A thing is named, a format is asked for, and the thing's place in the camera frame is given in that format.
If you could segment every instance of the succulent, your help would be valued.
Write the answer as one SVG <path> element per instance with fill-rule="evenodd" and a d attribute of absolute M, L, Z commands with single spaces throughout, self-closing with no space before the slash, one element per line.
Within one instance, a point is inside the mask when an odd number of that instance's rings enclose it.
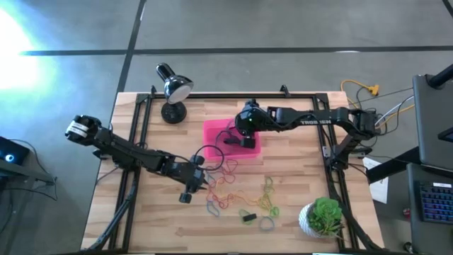
<path fill-rule="evenodd" d="M 338 201 L 330 198 L 318 198 L 312 205 L 308 220 L 309 226 L 323 236 L 336 236 L 343 228 L 341 208 Z"/>

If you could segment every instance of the speaker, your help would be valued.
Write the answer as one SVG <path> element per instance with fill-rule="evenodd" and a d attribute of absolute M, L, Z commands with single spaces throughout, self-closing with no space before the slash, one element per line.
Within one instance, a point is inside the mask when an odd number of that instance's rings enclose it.
<path fill-rule="evenodd" d="M 30 153 L 30 150 L 27 147 L 16 144 L 5 137 L 0 137 L 0 160 L 22 166 L 28 153 Z"/>

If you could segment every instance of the potted plant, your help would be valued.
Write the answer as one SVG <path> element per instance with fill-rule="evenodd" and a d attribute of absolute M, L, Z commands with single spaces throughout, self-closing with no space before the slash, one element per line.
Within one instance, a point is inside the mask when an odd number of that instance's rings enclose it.
<path fill-rule="evenodd" d="M 330 198 L 317 198 L 314 203 L 302 208 L 299 214 L 299 225 L 310 237 L 337 237 L 337 233 L 343 228 L 341 215 L 338 201 Z"/>

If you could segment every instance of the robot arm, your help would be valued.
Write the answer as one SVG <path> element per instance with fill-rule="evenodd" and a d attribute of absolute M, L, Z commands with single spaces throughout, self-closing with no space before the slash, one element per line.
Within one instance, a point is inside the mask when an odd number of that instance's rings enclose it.
<path fill-rule="evenodd" d="M 235 127 L 244 136 L 243 147 L 254 148 L 254 132 L 293 130 L 304 125 L 338 125 L 348 136 L 331 148 L 333 155 L 329 159 L 332 167 L 346 169 L 348 155 L 362 140 L 373 138 L 377 132 L 374 128 L 376 114 L 365 110 L 350 110 L 340 107 L 333 110 L 295 110 L 284 107 L 268 107 L 263 110 L 255 99 L 246 102 L 243 110 L 235 117 Z"/>
<path fill-rule="evenodd" d="M 122 169 L 144 167 L 148 172 L 167 176 L 185 184 L 185 192 L 179 201 L 190 203 L 192 196 L 205 183 L 205 174 L 199 168 L 205 161 L 200 156 L 192 157 L 190 162 L 175 162 L 175 156 L 159 150 L 144 149 L 115 134 L 112 130 L 102 127 L 97 118 L 77 115 L 65 133 L 68 140 L 80 145 L 93 145 L 98 148 L 94 154 L 112 156 L 113 162 Z"/>

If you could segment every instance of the white pot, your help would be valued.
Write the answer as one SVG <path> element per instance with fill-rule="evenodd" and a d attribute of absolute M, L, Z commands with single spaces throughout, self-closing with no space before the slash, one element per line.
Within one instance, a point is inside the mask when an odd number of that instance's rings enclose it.
<path fill-rule="evenodd" d="M 313 203 L 305 205 L 299 213 L 300 228 L 302 228 L 302 230 L 305 232 L 305 234 L 309 235 L 310 237 L 332 238 L 332 236 L 323 236 L 321 234 L 318 234 L 316 231 L 314 231 L 312 228 L 310 228 L 308 214 L 309 214 L 311 205 L 313 205 Z"/>

